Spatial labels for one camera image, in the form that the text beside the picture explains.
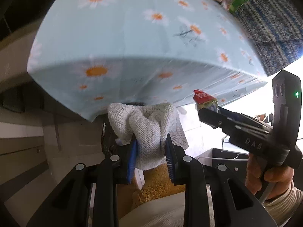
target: silver screw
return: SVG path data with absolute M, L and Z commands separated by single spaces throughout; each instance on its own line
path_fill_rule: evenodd
M 76 165 L 76 170 L 81 171 L 84 169 L 84 165 L 82 163 Z
M 120 159 L 119 155 L 114 154 L 111 156 L 111 161 L 118 161 L 119 159 Z
M 223 164 L 220 164 L 220 165 L 218 165 L 218 169 L 220 170 L 220 171 L 226 171 L 227 170 L 227 167 L 226 167 L 226 165 L 223 165 Z
M 185 162 L 191 162 L 191 160 L 192 160 L 192 158 L 190 157 L 190 156 L 184 156 L 183 157 L 183 160 L 185 161 Z

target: patterned rug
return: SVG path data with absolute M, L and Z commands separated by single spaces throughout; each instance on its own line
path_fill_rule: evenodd
M 303 55 L 303 19 L 291 0 L 249 0 L 235 16 L 250 35 L 268 76 Z

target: white cable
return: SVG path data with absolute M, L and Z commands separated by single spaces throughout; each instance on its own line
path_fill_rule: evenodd
M 198 160 L 202 159 L 216 159 L 216 160 L 229 160 L 229 161 L 248 161 L 247 159 L 222 159 L 222 158 L 212 158 L 212 157 L 199 157 Z

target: patterned fabric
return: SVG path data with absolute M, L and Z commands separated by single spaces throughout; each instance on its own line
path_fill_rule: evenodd
M 56 0 L 27 70 L 52 97 L 88 120 L 110 103 L 219 105 L 266 84 L 254 48 L 213 0 Z
M 249 0 L 234 15 L 250 34 L 268 76 L 303 55 L 303 20 L 291 0 Z

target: table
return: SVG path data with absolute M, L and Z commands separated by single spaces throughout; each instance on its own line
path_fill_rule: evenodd
M 213 0 L 56 0 L 28 73 L 87 120 L 111 102 L 228 104 L 264 86 L 265 72 L 235 19 Z

